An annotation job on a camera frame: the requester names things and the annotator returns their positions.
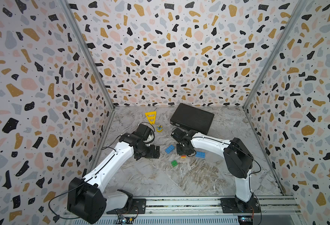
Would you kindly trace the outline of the blue lego brick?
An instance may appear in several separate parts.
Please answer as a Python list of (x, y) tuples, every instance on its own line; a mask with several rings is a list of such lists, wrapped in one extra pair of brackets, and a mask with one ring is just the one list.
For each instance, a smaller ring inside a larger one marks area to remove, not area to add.
[(195, 156), (198, 158), (205, 158), (206, 154), (204, 152), (197, 152)]
[(171, 152), (174, 151), (174, 149), (175, 149), (175, 146), (174, 146), (174, 145), (170, 145), (169, 147), (167, 147), (167, 148), (165, 149), (165, 152), (166, 152), (167, 154), (170, 154)]

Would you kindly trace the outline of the green lego brick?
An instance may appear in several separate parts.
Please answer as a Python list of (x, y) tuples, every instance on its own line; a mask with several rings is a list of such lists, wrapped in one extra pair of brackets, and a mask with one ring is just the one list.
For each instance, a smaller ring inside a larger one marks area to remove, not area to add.
[(178, 162), (176, 160), (171, 162), (172, 167), (176, 167), (178, 165)]

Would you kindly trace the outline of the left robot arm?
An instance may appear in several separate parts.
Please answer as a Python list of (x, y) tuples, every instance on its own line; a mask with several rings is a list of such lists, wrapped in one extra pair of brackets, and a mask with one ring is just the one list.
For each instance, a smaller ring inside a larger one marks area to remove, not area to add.
[(104, 213), (129, 213), (133, 209), (133, 194), (118, 189), (106, 194), (104, 191), (111, 178), (131, 157), (159, 158), (160, 147), (153, 145), (154, 134), (135, 135), (125, 133), (111, 153), (83, 178), (74, 178), (68, 186), (67, 210), (76, 219), (96, 223)]

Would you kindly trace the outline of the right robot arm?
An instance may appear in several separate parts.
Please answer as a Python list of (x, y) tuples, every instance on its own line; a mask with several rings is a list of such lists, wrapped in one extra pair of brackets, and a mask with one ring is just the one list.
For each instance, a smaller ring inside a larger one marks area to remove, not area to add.
[(193, 155), (196, 149), (215, 153), (225, 159), (226, 166), (235, 180), (235, 197), (232, 211), (260, 212), (260, 204), (251, 190), (250, 176), (252, 174), (254, 157), (239, 138), (223, 140), (209, 137), (200, 132), (183, 131), (176, 128), (171, 137), (177, 142), (178, 155)]

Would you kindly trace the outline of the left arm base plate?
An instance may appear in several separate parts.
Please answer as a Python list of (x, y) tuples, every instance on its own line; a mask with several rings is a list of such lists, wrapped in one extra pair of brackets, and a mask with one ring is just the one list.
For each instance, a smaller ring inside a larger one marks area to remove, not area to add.
[(128, 200), (123, 208), (108, 211), (106, 214), (144, 214), (146, 211), (146, 201), (145, 198), (133, 198)]

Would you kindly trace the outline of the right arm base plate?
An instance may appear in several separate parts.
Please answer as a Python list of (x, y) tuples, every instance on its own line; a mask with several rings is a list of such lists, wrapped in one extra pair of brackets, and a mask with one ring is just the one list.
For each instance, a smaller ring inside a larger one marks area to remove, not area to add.
[(221, 198), (220, 206), (223, 213), (260, 213), (260, 204), (253, 197), (248, 202), (244, 202), (236, 197)]

